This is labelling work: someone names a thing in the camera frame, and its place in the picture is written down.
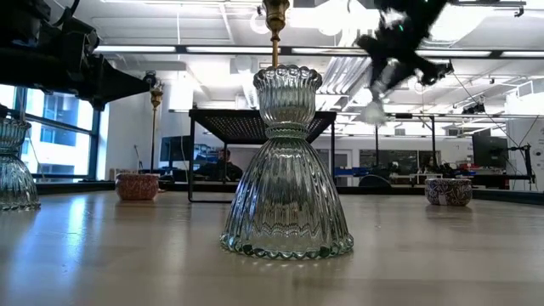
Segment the person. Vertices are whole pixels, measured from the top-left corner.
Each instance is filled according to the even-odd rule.
[[[434,165],[434,158],[431,156],[428,158],[427,162],[423,164],[423,167],[419,173],[431,174],[431,173],[437,173],[437,170],[438,168]]]
[[[206,180],[220,181],[223,177],[227,181],[234,182],[241,179],[243,171],[230,161],[230,150],[220,150],[217,163],[207,163],[195,170],[195,174],[206,177]]]

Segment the wooden table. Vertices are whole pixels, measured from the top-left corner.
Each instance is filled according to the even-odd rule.
[[[228,195],[203,194],[208,199]],[[354,252],[270,261],[224,252],[230,206],[185,193],[120,203],[113,192],[42,198],[0,214],[0,304],[542,305],[544,210],[422,196],[342,196]]]

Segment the black metal frame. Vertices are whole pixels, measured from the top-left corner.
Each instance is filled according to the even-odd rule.
[[[259,118],[261,120],[258,110],[198,110],[193,109],[189,111],[189,118],[190,118],[190,152],[194,152],[195,150],[195,124],[199,121],[199,119],[203,118],[203,115],[209,115],[209,116],[228,116],[228,117],[244,117],[244,118]],[[325,130],[328,126],[331,127],[331,175],[333,179],[335,179],[334,175],[334,152],[335,152],[335,133],[334,133],[334,122],[336,120],[337,113],[334,111],[319,111],[315,113],[315,118],[320,119],[326,119],[329,122],[326,124],[325,127],[323,127],[323,130]],[[206,124],[205,122],[200,121],[199,124],[201,124],[205,129],[207,129],[210,133],[212,133],[215,137],[223,141],[224,143],[224,151],[228,149],[228,145],[262,145],[266,142],[267,139],[228,139],[224,136],[224,133],[218,129],[216,129],[214,126]],[[306,140],[309,143],[312,143],[314,140],[319,137],[319,134],[310,134]],[[193,179],[193,167],[195,166],[195,156],[194,154],[190,154],[189,157],[189,181],[188,184],[188,192],[187,197],[189,202],[191,203],[231,203],[232,201],[208,201],[208,200],[195,200],[193,198],[193,192],[195,191],[195,184]],[[226,173],[227,173],[227,163],[225,163],[225,169],[224,169],[224,176],[223,176],[223,184],[226,184]]]
[[[9,110],[11,116],[18,116],[21,110],[26,109],[26,97],[29,88],[15,88],[14,96],[14,108]],[[84,133],[89,135],[89,161],[88,170],[86,175],[81,174],[54,174],[54,173],[33,173],[34,179],[96,179],[96,166],[98,162],[98,147],[99,147],[99,126],[100,126],[100,112],[93,111],[93,124],[90,130],[85,128],[73,126],[63,122],[57,122],[41,116],[35,116],[25,113],[25,119],[29,122],[41,123],[53,128],[60,128],[75,133]]]

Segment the window frame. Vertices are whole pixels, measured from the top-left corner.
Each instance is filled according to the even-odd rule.
[[[29,88],[15,87],[14,92],[14,108],[8,109],[11,115],[19,114],[21,110],[26,111],[26,97]],[[90,130],[81,128],[64,122],[58,122],[42,116],[35,116],[25,112],[25,118],[28,121],[45,124],[52,128],[60,128],[75,133],[83,133],[89,136],[89,155],[88,155],[88,170],[87,174],[52,174],[52,173],[33,173],[34,179],[96,179],[96,165],[98,162],[99,148],[99,125],[100,112],[93,110],[93,124]]]

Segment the ceiling pipe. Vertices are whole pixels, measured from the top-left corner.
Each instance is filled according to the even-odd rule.
[[[229,36],[230,43],[235,43],[235,37],[232,35],[232,29],[229,24],[229,17],[227,11],[224,9],[224,3],[219,4],[219,11],[221,11],[221,17],[223,17],[224,27],[227,29],[227,35]]]
[[[504,125],[504,124],[497,124],[494,127],[482,127],[482,128],[477,129],[477,130],[474,130],[474,131],[462,133],[462,134],[460,134],[458,136],[462,137],[462,136],[474,135],[476,133],[480,133],[480,132],[486,131],[488,129],[491,129],[491,130],[498,129],[498,128],[503,129],[505,126],[506,125]]]

